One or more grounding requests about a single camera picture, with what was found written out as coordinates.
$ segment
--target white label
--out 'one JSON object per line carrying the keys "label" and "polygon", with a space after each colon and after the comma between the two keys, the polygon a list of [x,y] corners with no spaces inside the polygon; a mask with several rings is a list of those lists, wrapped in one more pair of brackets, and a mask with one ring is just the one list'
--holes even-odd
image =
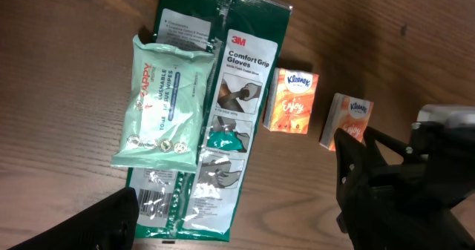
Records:
{"label": "white label", "polygon": [[313,75],[311,73],[289,71],[285,72],[285,86],[293,93],[304,93],[312,87]]}
{"label": "white label", "polygon": [[182,50],[205,50],[211,22],[164,9],[158,27],[157,43]]}
{"label": "white label", "polygon": [[139,202],[137,224],[165,227],[176,181],[174,171],[134,168],[130,187],[135,189]]}
{"label": "white label", "polygon": [[348,105],[348,111],[354,119],[362,119],[366,117],[370,109],[371,102],[364,101],[362,99],[350,98],[350,103]]}
{"label": "white label", "polygon": [[[258,106],[278,45],[229,30],[183,228],[224,233],[249,159]],[[221,139],[214,143],[213,137]]]}

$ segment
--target barcode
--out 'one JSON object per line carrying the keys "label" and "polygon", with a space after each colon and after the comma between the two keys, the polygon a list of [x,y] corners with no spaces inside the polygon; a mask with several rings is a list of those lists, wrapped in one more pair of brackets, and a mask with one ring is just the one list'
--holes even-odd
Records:
{"label": "barcode", "polygon": [[172,193],[160,191],[149,191],[140,189],[139,192],[139,214],[147,217],[168,217]]}

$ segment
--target wooden table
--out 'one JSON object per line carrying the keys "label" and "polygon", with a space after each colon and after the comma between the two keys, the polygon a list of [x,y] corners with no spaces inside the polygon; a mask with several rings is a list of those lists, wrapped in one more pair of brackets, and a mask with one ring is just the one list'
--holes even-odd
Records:
{"label": "wooden table", "polygon": [[[157,1],[0,0],[1,249],[124,186],[110,161],[131,40],[153,28]],[[475,0],[282,1],[294,13],[281,63],[320,75],[309,135],[260,127],[231,243],[137,249],[351,249],[335,154],[318,144],[333,94],[374,101],[370,124],[405,141],[423,105],[475,103]],[[472,234],[474,200],[454,209]]]}

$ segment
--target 3m logo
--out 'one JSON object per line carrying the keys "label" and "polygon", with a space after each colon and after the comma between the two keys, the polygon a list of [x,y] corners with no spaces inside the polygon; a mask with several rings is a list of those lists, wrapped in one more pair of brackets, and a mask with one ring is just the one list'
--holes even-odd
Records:
{"label": "3m logo", "polygon": [[238,36],[233,36],[231,42],[237,45],[246,46],[246,40]]}

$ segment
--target orange tissue box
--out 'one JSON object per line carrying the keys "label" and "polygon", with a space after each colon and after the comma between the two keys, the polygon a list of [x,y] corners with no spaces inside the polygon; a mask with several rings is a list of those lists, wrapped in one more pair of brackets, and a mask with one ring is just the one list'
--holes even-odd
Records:
{"label": "orange tissue box", "polygon": [[276,68],[269,91],[264,127],[307,134],[318,75]]}
{"label": "orange tissue box", "polygon": [[328,113],[327,123],[321,135],[320,144],[330,151],[335,150],[333,135],[342,128],[359,142],[370,120],[373,103],[336,93]]}

